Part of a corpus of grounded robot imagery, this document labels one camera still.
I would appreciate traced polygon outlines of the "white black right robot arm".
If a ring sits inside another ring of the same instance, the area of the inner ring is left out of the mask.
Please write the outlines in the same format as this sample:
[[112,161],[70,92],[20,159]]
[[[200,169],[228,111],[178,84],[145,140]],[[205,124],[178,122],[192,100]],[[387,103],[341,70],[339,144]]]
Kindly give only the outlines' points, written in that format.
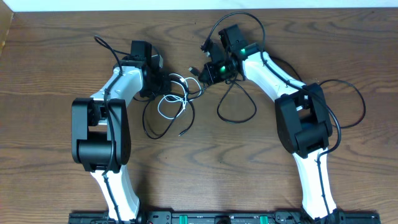
[[201,82],[233,82],[240,74],[274,102],[279,140],[298,168],[304,213],[314,223],[334,223],[336,203],[330,189],[327,155],[334,151],[329,138],[332,127],[339,123],[320,85],[292,78],[257,44],[241,42],[220,49],[207,40],[201,50],[211,58],[199,75]]

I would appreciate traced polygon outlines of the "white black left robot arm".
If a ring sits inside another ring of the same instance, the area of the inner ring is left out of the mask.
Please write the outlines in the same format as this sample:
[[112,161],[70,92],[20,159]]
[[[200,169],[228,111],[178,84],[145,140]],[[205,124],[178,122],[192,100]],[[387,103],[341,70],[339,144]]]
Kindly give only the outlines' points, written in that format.
[[149,96],[164,87],[160,55],[124,58],[106,84],[72,103],[72,158],[97,181],[108,204],[107,222],[145,223],[127,170],[131,135],[127,107],[136,93]]

